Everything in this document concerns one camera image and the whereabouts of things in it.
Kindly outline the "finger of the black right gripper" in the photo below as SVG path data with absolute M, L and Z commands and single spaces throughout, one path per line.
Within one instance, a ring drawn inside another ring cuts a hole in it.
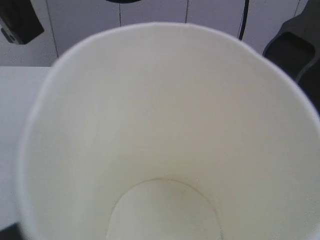
M 320 2 L 309 0 L 285 21 L 263 56 L 281 68 L 320 109 Z

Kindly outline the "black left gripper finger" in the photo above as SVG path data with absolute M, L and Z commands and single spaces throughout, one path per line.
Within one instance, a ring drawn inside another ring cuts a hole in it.
M 19 224 L 16 222 L 1 230 L 0 240 L 22 240 Z

